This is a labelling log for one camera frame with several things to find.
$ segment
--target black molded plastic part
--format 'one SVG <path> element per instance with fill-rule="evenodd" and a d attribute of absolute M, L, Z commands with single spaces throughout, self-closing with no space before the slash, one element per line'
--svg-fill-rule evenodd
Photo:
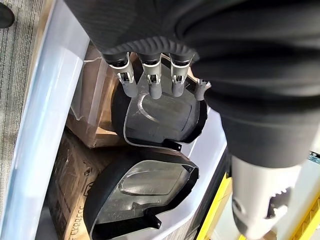
<path fill-rule="evenodd" d="M 147 208 L 144 211 L 143 217 L 96 224 L 99 212 L 122 177 L 134 165 L 145 160 L 156 160 L 187 166 L 190 169 L 190 178 L 180 192 L 177 193 L 174 199 L 167 205 Z M 177 207 L 190 194 L 198 178 L 198 167 L 193 162 L 187 161 L 181 156 L 154 152 L 142 147 L 138 150 L 130 150 L 123 153 L 117 161 L 113 161 L 98 175 L 91 189 L 88 191 L 83 209 L 83 220 L 91 239 L 107 240 L 145 228 L 158 229 L 161 226 L 161 222 L 156 218 L 156 215 Z"/>
<path fill-rule="evenodd" d="M 168 69 L 170 68 L 170 61 L 168 61 L 165 58 L 161 59 L 161 63 L 164 65 L 162 66 L 162 68 L 164 69 L 165 67 L 167 67 Z M 134 78 L 136 80 L 140 79 L 140 76 L 143 74 L 143 68 L 140 64 L 140 61 L 137 60 L 135 62 L 132 63 L 133 69 L 134 69 Z M 190 127 L 191 125 L 188 125 L 188 131 L 190 131 L 190 134 L 188 135 L 181 135 L 183 137 L 181 138 L 176 138 L 176 139 L 164 139 L 163 142 L 156 142 L 154 141 L 150 141 L 150 136 L 146 136 L 145 140 L 143 140 L 142 138 L 132 138 L 129 137 L 128 135 L 126 135 L 127 140 L 130 143 L 133 144 L 138 144 L 138 145 L 143 145 L 143 146 L 156 146 L 156 147 L 163 147 L 163 148 L 169 148 L 169 149 L 174 149 L 176 151 L 180 151 L 181 150 L 181 145 L 178 144 L 179 143 L 191 143 L 193 140 L 195 140 L 202 132 L 202 129 L 205 126 L 206 120 L 208 118 L 207 115 L 207 104 L 204 101 L 200 101 L 197 102 L 197 100 L 194 98 L 193 94 L 196 88 L 196 83 L 193 82 L 191 79 L 187 78 L 186 79 L 186 84 L 187 87 L 185 88 L 185 91 L 190 92 L 190 97 L 192 97 L 192 99 L 190 99 L 190 101 L 194 101 L 194 105 L 196 106 L 196 108 L 198 109 L 192 109 L 192 111 L 198 111 L 198 118 L 197 121 L 193 122 L 192 128 Z M 121 88 L 121 86 L 116 89 L 114 96 L 113 96 L 113 102 L 112 102 L 112 107 L 111 107 L 111 117 L 112 117 L 112 126 L 115 130 L 115 132 L 119 135 L 119 136 L 123 136 L 124 137 L 124 128 L 125 126 L 125 119 L 126 119 L 126 114 L 128 111 L 128 107 L 130 105 L 130 102 L 132 101 L 131 98 L 127 97 L 124 92 L 123 89 Z M 148 125 L 148 121 L 145 121 L 145 126 L 147 128 L 158 128 L 159 125 L 155 125 L 155 124 L 151 124 Z M 164 134 L 161 131 L 157 132 L 158 135 Z M 163 138 L 161 136 L 155 136 L 154 139 L 159 139 L 159 138 Z"/>

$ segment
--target cardboard box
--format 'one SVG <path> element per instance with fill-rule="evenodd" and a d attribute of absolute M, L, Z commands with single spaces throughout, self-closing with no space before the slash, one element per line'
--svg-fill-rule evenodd
<path fill-rule="evenodd" d="M 66 126 L 89 148 L 124 146 L 112 127 L 111 107 L 119 80 L 98 50 L 89 45 Z"/>
<path fill-rule="evenodd" d="M 89 240 L 83 220 L 88 190 L 112 156 L 88 149 L 64 131 L 47 192 L 48 205 L 60 240 Z"/>

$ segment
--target black protective cover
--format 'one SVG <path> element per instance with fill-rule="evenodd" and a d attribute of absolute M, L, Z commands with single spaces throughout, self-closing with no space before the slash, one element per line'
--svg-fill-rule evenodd
<path fill-rule="evenodd" d="M 152 99 L 149 94 L 144 95 L 148 90 L 148 83 L 144 78 L 141 79 L 143 82 L 137 83 L 138 97 L 136 98 L 127 97 L 121 86 L 118 86 L 111 107 L 112 126 L 115 132 L 125 137 L 130 144 L 180 151 L 181 146 L 177 142 L 191 143 L 201 134 L 208 117 L 207 105 L 205 101 L 195 99 L 196 84 L 189 78 L 186 80 L 186 88 L 182 96 L 173 97 L 170 62 L 165 58 L 162 58 L 161 62 L 161 98 Z M 143 74 L 140 61 L 137 60 L 132 65 L 134 78 L 139 80 Z M 144 98 L 140 106 L 139 101 L 142 97 Z"/>
<path fill-rule="evenodd" d="M 184 187 L 167 205 L 147 208 L 143 217 L 96 224 L 99 212 L 122 177 L 134 165 L 145 160 L 181 164 L 191 175 Z M 198 178 L 198 167 L 181 155 L 155 152 L 150 148 L 143 147 L 121 154 L 117 160 L 98 175 L 88 192 L 83 209 L 83 220 L 90 238 L 92 240 L 107 240 L 145 228 L 159 229 L 161 221 L 156 215 L 177 207 L 189 195 Z"/>

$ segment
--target black plastic part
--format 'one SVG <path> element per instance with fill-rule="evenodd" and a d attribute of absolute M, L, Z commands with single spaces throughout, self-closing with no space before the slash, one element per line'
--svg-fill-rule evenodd
<path fill-rule="evenodd" d="M 170 68 L 170 61 L 168 61 L 167 59 L 162 58 L 161 63 L 167 68 Z M 139 80 L 141 75 L 143 74 L 143 68 L 140 61 L 137 60 L 135 62 L 132 62 L 132 66 L 134 69 L 134 78 L 136 80 Z M 188 85 L 188 87 L 185 90 L 194 94 L 196 84 L 191 79 L 187 78 L 186 85 Z M 113 97 L 113 102 L 111 106 L 111 113 L 112 113 L 111 117 L 112 117 L 112 126 L 115 132 L 122 137 L 124 137 L 125 119 L 126 119 L 126 114 L 127 114 L 130 102 L 131 102 L 131 99 L 124 94 L 122 87 L 118 86 Z M 179 143 L 191 143 L 193 140 L 195 140 L 201 134 L 207 118 L 208 118 L 207 104 L 205 103 L 205 101 L 200 101 L 199 102 L 199 118 L 195 123 L 195 125 L 193 126 L 192 132 L 190 132 L 188 136 L 183 137 L 181 139 L 164 139 L 164 141 L 161 143 L 154 142 L 154 141 L 141 140 L 136 138 L 130 138 L 128 136 L 126 136 L 126 138 L 130 143 L 134 143 L 138 145 L 162 147 L 162 148 L 168 148 L 168 149 L 180 151 L 181 145 Z"/>
<path fill-rule="evenodd" d="M 137 163 L 150 159 L 189 166 L 192 168 L 189 180 L 171 202 L 166 206 L 147 208 L 143 217 L 96 224 L 99 212 L 122 177 Z M 124 153 L 98 175 L 88 192 L 83 209 L 83 220 L 91 239 L 107 240 L 145 228 L 158 229 L 161 222 L 155 216 L 177 207 L 190 194 L 198 178 L 198 167 L 181 156 L 154 152 L 148 148 L 139 148 L 139 150 L 130 150 Z"/>
<path fill-rule="evenodd" d="M 0 29 L 9 28 L 15 22 L 15 15 L 9 7 L 0 2 Z"/>

